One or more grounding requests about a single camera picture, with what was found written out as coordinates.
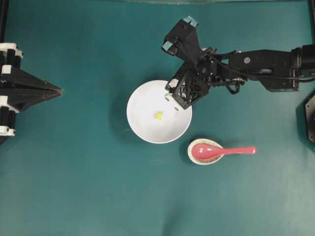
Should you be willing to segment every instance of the black robotic arm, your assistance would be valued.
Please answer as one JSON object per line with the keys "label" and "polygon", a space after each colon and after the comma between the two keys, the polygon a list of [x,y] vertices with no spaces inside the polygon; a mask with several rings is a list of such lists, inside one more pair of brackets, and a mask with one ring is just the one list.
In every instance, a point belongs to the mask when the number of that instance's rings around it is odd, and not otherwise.
{"label": "black robotic arm", "polygon": [[184,61],[166,85],[167,100],[175,109],[187,109],[209,93],[211,87],[225,86],[236,94],[248,80],[260,81],[272,92],[298,91],[299,83],[315,80],[315,45],[291,52],[257,50],[217,54],[212,48],[201,49],[196,27],[188,16],[180,20],[164,39],[162,49]]}

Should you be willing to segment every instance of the teal table surface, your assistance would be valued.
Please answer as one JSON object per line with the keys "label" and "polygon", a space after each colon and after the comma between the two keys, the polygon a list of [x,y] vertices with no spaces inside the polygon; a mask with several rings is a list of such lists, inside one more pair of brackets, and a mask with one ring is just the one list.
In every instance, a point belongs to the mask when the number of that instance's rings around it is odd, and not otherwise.
{"label": "teal table surface", "polygon": [[[248,82],[211,89],[188,131],[164,145],[126,119],[132,92],[168,80],[181,61],[161,49],[180,18],[199,23],[202,47],[290,51],[312,43],[308,2],[166,5],[103,0],[12,0],[6,41],[22,69],[64,89],[17,117],[0,146],[2,236],[313,236],[315,152],[299,92]],[[190,162],[194,138],[257,155]]]}

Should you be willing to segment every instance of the spoon handle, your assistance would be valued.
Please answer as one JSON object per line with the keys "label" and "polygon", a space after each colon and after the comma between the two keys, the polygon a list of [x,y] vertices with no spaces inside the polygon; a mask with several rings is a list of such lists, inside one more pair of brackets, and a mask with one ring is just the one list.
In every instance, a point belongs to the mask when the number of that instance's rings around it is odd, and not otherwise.
{"label": "spoon handle", "polygon": [[256,147],[235,147],[235,148],[224,148],[222,154],[255,154],[257,152]]}

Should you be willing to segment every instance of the screw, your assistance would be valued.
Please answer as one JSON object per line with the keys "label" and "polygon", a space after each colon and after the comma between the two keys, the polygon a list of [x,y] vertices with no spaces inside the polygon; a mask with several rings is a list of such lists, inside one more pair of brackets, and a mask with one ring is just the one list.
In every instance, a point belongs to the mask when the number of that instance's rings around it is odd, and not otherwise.
{"label": "screw", "polygon": [[250,61],[251,61],[251,59],[250,59],[250,58],[245,58],[245,59],[244,59],[244,63],[245,63],[245,64],[250,63]]}

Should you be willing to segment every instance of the white bowl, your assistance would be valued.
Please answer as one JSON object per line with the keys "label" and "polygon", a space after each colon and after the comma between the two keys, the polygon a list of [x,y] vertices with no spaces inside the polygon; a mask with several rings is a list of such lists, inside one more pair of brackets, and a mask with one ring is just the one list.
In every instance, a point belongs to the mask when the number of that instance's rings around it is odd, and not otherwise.
{"label": "white bowl", "polygon": [[164,96],[167,81],[153,80],[138,87],[127,104],[130,127],[141,139],[165,144],[182,136],[188,129],[192,108],[176,111]]}

